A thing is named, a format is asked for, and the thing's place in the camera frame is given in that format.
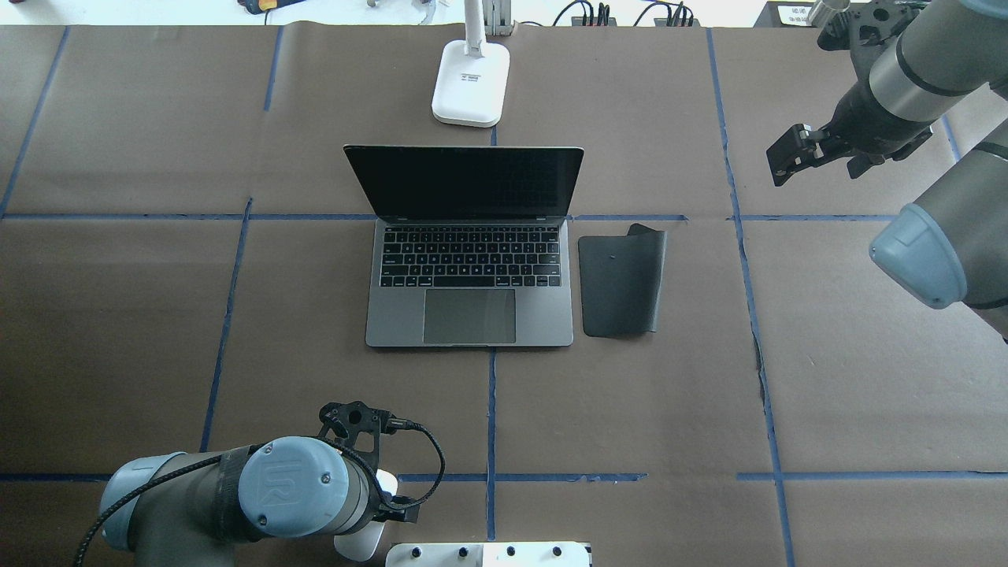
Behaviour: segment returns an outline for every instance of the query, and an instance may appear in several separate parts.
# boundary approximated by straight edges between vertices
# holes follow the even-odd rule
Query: trackpad
[[[514,290],[427,290],[423,342],[513,343]]]

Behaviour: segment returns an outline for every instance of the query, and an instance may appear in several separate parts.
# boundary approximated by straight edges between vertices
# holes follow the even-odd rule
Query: desk lamp
[[[466,39],[449,41],[430,109],[446,124],[489,128],[501,119],[511,53],[486,41],[483,0],[466,0]]]

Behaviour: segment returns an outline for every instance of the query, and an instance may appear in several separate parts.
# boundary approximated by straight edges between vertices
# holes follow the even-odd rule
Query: robot logo
[[[296,504],[301,501],[300,476],[304,467],[300,460],[279,461],[265,467],[259,485],[259,503],[264,506]]]

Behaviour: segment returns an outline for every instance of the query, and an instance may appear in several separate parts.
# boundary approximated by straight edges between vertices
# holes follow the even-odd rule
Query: white bracket
[[[482,0],[483,25],[487,35],[511,35],[514,20],[511,19],[511,0]]]
[[[591,567],[590,550],[578,542],[399,544],[385,567]]]

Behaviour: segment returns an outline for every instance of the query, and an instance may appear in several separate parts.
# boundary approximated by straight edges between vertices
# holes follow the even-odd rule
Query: laptop keyboard
[[[382,288],[560,286],[555,226],[386,227]]]

